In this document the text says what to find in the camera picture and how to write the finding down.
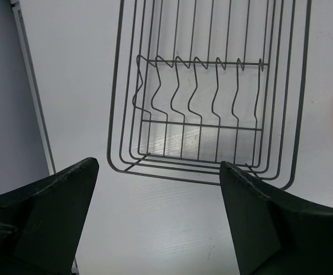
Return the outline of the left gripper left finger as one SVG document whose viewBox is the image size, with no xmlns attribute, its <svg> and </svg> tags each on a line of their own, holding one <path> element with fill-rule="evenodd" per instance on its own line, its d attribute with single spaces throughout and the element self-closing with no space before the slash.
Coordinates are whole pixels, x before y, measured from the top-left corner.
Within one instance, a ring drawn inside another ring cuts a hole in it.
<svg viewBox="0 0 333 275">
<path fill-rule="evenodd" d="M 72 274 L 98 173 L 89 157 L 0 195 L 0 274 Z"/>
</svg>

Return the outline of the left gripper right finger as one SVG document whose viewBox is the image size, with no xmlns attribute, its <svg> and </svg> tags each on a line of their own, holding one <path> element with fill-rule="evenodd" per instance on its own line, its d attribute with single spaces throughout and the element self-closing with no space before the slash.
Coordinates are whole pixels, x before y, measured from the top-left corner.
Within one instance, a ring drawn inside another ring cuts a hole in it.
<svg viewBox="0 0 333 275">
<path fill-rule="evenodd" d="M 241 274 L 333 274 L 333 208 L 222 162 L 220 186 Z"/>
</svg>

